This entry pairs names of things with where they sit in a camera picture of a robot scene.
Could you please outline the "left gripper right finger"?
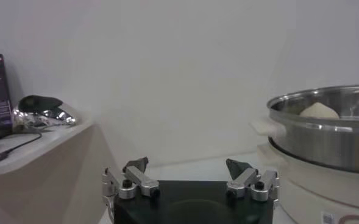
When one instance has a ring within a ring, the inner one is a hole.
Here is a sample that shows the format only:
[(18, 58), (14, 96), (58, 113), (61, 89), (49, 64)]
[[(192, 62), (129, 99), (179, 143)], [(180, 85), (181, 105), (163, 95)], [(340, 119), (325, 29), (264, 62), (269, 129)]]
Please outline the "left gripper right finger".
[(226, 166), (232, 180), (226, 183), (226, 197), (229, 201), (237, 201), (250, 197), (253, 201), (278, 201), (279, 176), (274, 170), (260, 173), (249, 163), (226, 159)]

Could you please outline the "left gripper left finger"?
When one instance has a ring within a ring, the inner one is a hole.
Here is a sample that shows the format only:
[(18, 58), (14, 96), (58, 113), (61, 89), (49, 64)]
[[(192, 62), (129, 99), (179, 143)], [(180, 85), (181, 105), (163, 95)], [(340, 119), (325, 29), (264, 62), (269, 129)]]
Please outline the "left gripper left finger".
[(148, 158), (144, 157), (127, 162), (121, 170), (105, 168), (102, 173), (102, 196), (131, 200), (139, 190), (142, 196), (153, 200), (159, 198), (160, 183), (145, 174), (148, 163)]

